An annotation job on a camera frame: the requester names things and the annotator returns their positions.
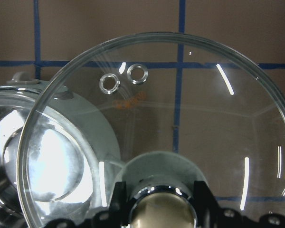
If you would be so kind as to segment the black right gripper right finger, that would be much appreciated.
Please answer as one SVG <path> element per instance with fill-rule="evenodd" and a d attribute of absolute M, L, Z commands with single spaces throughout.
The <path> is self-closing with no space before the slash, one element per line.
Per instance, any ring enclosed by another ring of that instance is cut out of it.
<path fill-rule="evenodd" d="M 194 181 L 193 199 L 198 226 L 214 228 L 217 223 L 219 205 L 204 181 Z"/>

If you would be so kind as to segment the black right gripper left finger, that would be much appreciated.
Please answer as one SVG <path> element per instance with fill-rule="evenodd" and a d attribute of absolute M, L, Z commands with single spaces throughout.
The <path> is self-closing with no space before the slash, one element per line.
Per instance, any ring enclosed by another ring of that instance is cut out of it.
<path fill-rule="evenodd" d="M 120 228 L 127 223 L 126 182 L 116 182 L 109 206 L 109 227 Z"/>

